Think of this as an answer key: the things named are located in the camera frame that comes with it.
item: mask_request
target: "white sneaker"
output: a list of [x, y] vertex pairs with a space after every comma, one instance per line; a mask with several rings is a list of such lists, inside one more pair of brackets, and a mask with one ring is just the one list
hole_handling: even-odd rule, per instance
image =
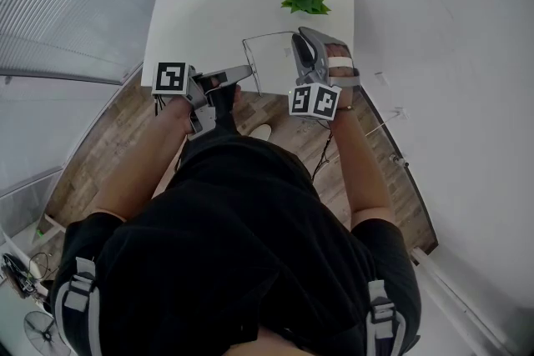
[[252, 131], [249, 137], [268, 141], [271, 131], [271, 127], [267, 123], [265, 123], [263, 125], [259, 125], [254, 131]]

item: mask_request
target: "floor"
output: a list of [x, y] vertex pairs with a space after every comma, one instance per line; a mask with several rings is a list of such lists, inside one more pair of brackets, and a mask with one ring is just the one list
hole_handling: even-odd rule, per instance
[[[63, 226], [87, 217], [92, 201], [106, 176], [136, 143], [139, 135], [154, 115], [154, 104], [148, 92], [139, 86], [140, 75], [119, 94], [113, 104], [97, 121], [78, 151], [74, 154], [53, 192], [47, 213]], [[436, 245], [436, 236], [426, 211], [404, 168], [389, 160], [394, 152], [390, 140], [378, 128], [379, 122], [365, 98], [355, 95], [355, 108], [363, 129], [379, 162], [395, 207], [397, 225], [407, 248], [418, 246], [425, 251]], [[258, 96], [244, 93], [236, 104], [234, 116], [239, 131], [246, 135], [261, 123], [273, 128], [270, 141], [296, 153], [313, 172], [319, 161], [329, 130], [314, 121], [290, 117], [287, 97]], [[327, 163], [317, 174], [315, 187], [321, 201], [345, 225], [349, 224], [349, 206], [345, 196], [339, 159], [334, 140], [327, 150]], [[163, 191], [173, 174], [175, 162], [169, 166], [156, 194]]]

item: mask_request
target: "white wall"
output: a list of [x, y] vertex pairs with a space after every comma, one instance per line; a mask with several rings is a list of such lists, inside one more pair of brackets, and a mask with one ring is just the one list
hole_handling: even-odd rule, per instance
[[[499, 339], [511, 354], [531, 354], [534, 349], [534, 309], [518, 305], [492, 284], [483, 272], [458, 258], [443, 244], [432, 252], [430, 258], [448, 277], [452, 289], [466, 298], [468, 306], [499, 334]], [[418, 280], [420, 285], [424, 283], [420, 275]]]
[[118, 86], [0, 77], [0, 192], [62, 167]]
[[[534, 307], [534, 0], [355, 0], [355, 63], [440, 242]], [[389, 87], [374, 73], [383, 72]]]
[[429, 294], [421, 289], [421, 339], [408, 352], [409, 356], [472, 356], [474, 353], [466, 341], [452, 326]]
[[[60, 176], [58, 171], [0, 198], [0, 228], [8, 237], [38, 221]], [[4, 237], [0, 233], [0, 244], [3, 242]]]

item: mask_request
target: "black cable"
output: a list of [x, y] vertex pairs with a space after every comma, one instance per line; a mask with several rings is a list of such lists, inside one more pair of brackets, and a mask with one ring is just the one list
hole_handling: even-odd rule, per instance
[[330, 131], [330, 135], [328, 136], [328, 139], [326, 140], [325, 147], [323, 148], [323, 153], [320, 155], [319, 163], [317, 163], [317, 166], [315, 167], [315, 171], [313, 175], [311, 176], [311, 181], [313, 182], [315, 180], [315, 175], [319, 172], [319, 169], [321, 166], [323, 166], [325, 163], [328, 163], [330, 160], [326, 158], [326, 149], [330, 145], [330, 141], [332, 141], [332, 131]]
[[44, 273], [44, 275], [41, 276], [40, 278], [35, 278], [35, 277], [33, 277], [35, 280], [43, 280], [43, 278], [46, 276], [46, 272], [48, 271], [48, 255], [47, 255], [46, 253], [36, 253], [36, 254], [34, 254], [34, 255], [30, 258], [30, 260], [28, 261], [28, 275], [31, 275], [31, 273], [30, 273], [30, 272], [31, 272], [30, 268], [31, 268], [31, 266], [32, 266], [32, 260], [33, 260], [33, 258], [37, 257], [37, 256], [40, 255], [40, 254], [44, 255], [44, 257], [46, 258], [46, 260], [47, 260], [47, 265], [46, 265], [46, 267], [45, 267], [45, 266], [43, 266], [42, 264], [40, 264], [41, 267], [44, 267], [44, 272], [45, 272], [45, 273]]
[[12, 280], [15, 282], [20, 293], [27, 295], [28, 297], [37, 293], [35, 286], [33, 285], [34, 279], [29, 270], [26, 269], [26, 266], [16, 257], [13, 257], [9, 253], [3, 255], [3, 267], [5, 266], [11, 272]]
[[49, 274], [47, 274], [45, 278], [39, 280], [39, 282], [44, 282], [45, 280], [47, 280], [50, 276], [56, 273], [58, 269], [59, 269], [59, 266], [57, 266], [54, 270], [52, 270]]
[[325, 125], [323, 125], [319, 120], [317, 121], [317, 123], [322, 126], [324, 129], [328, 129], [330, 131], [330, 127], [326, 127]]
[[165, 103], [161, 95], [154, 95], [154, 113], [156, 116], [158, 116], [158, 113], [163, 111], [164, 106], [166, 105], [167, 104]]

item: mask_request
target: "cable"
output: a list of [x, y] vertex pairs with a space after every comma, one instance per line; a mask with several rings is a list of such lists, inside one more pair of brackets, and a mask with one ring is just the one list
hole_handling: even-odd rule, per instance
[[286, 30], [285, 32], [266, 33], [266, 34], [260, 34], [259, 36], [253, 36], [252, 38], [243, 39], [243, 42], [246, 41], [246, 40], [262, 38], [264, 36], [274, 36], [275, 34], [298, 34], [298, 33], [297, 32], [291, 32], [290, 30]]
[[161, 95], [154, 95], [154, 114], [158, 116], [158, 112], [163, 111], [164, 106], [167, 106]]
[[311, 176], [311, 181], [313, 182], [315, 180], [315, 175], [320, 171], [320, 167], [323, 166], [325, 163], [329, 163], [330, 160], [326, 158], [326, 149], [330, 145], [330, 141], [332, 141], [332, 137], [334, 134], [332, 131], [330, 131], [330, 135], [328, 136], [328, 139], [326, 140], [325, 147], [323, 148], [323, 153], [320, 155], [319, 163], [317, 163], [317, 166], [315, 167], [315, 171], [313, 175]]
[[[402, 113], [401, 112], [398, 112], [395, 116], [392, 116], [390, 117], [389, 119], [385, 120], [384, 122], [382, 122], [380, 125], [378, 125], [375, 129], [373, 129], [372, 131], [369, 131], [365, 136], [366, 137], [369, 137], [373, 132], [377, 131], [378, 129], [382, 128], [386, 123], [388, 123], [391, 119], [394, 119], [394, 118], [397, 118], [398, 116], [400, 116]], [[319, 125], [321, 125], [323, 128], [326, 128], [322, 123], [320, 123], [319, 121], [317, 121], [317, 123]], [[338, 154], [337, 156], [335, 156], [334, 158], [332, 159], [325, 159], [325, 161], [323, 161], [323, 157], [326, 158], [326, 149], [328, 148], [328, 145], [330, 144], [330, 140], [332, 139], [332, 132], [330, 131], [330, 136], [328, 137], [328, 139], [326, 140], [326, 144], [325, 144], [325, 148], [323, 149], [323, 154], [321, 155], [320, 159], [319, 159], [319, 163], [317, 163], [317, 166], [315, 167], [315, 171], [314, 171], [314, 174], [311, 178], [311, 181], [314, 181], [315, 180], [315, 175], [317, 175], [320, 171], [322, 171], [325, 167], [326, 167], [326, 164], [327, 163], [330, 163], [330, 162], [334, 162], [335, 160], [337, 160], [338, 158], [340, 158], [340, 155]]]
[[42, 264], [39, 264], [41, 267], [44, 267], [44, 272], [45, 272], [45, 273], [44, 273], [44, 275], [41, 276], [40, 278], [36, 278], [36, 277], [34, 277], [34, 276], [33, 276], [33, 278], [34, 278], [35, 280], [43, 280], [44, 276], [46, 275], [46, 272], [48, 271], [48, 255], [47, 255], [46, 253], [36, 253], [36, 254], [34, 254], [34, 255], [30, 258], [30, 260], [28, 261], [28, 278], [29, 278], [30, 276], [32, 276], [32, 274], [30, 273], [30, 272], [31, 272], [31, 267], [32, 267], [32, 260], [33, 260], [35, 257], [37, 257], [38, 255], [40, 255], [40, 254], [44, 255], [44, 257], [45, 257], [46, 260], [47, 260], [47, 265], [46, 265], [46, 267], [44, 267]]
[[317, 120], [317, 123], [318, 123], [320, 126], [322, 126], [324, 129], [328, 129], [328, 130], [330, 131], [330, 126], [325, 126], [325, 125], [323, 125], [323, 124], [320, 122], [320, 120]]
[[37, 289], [34, 286], [36, 279], [31, 278], [31, 274], [18, 258], [13, 257], [9, 253], [5, 253], [3, 255], [2, 267], [9, 272], [8, 277], [10, 278], [12, 285], [17, 287], [16, 290], [21, 296], [32, 296], [37, 293]]
[[57, 266], [54, 270], [52, 270], [49, 274], [47, 274], [47, 276], [41, 280], [39, 280], [39, 282], [44, 282], [45, 280], [47, 280], [50, 276], [52, 276], [54, 273], [56, 273], [57, 271], [59, 270], [59, 266]]

